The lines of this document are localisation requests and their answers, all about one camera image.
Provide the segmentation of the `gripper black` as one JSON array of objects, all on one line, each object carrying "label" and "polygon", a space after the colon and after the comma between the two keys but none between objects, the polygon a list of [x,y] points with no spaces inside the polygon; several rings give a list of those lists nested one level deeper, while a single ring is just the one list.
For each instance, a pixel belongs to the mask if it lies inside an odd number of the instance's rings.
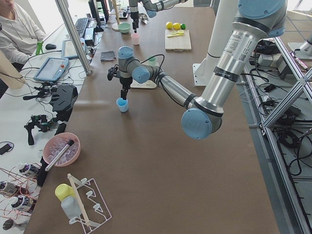
[{"label": "gripper black", "polygon": [[130,12],[131,19],[133,20],[132,26],[134,33],[137,33],[138,21],[139,21],[139,11]]},{"label": "gripper black", "polygon": [[119,81],[122,84],[122,89],[120,91],[120,97],[123,100],[126,100],[127,99],[128,90],[130,89],[130,86],[132,84],[132,77],[120,78]]}]

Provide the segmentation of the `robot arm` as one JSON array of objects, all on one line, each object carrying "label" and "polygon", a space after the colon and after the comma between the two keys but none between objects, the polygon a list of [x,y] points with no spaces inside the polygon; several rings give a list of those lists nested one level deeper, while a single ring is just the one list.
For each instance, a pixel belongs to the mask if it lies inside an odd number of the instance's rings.
[{"label": "robot arm", "polygon": [[203,139],[222,124],[223,105],[246,62],[261,39],[285,31],[285,0],[222,0],[218,5],[207,57],[203,60],[206,87],[201,96],[191,93],[161,67],[145,65],[131,47],[118,50],[118,65],[112,68],[126,98],[133,81],[152,80],[186,111],[182,129],[193,139]]},{"label": "robot arm", "polygon": [[132,26],[135,33],[139,28],[139,2],[142,3],[147,15],[153,18],[157,12],[168,10],[177,4],[187,2],[187,0],[157,0],[156,3],[152,3],[150,0],[129,0],[130,17],[133,20]]}]

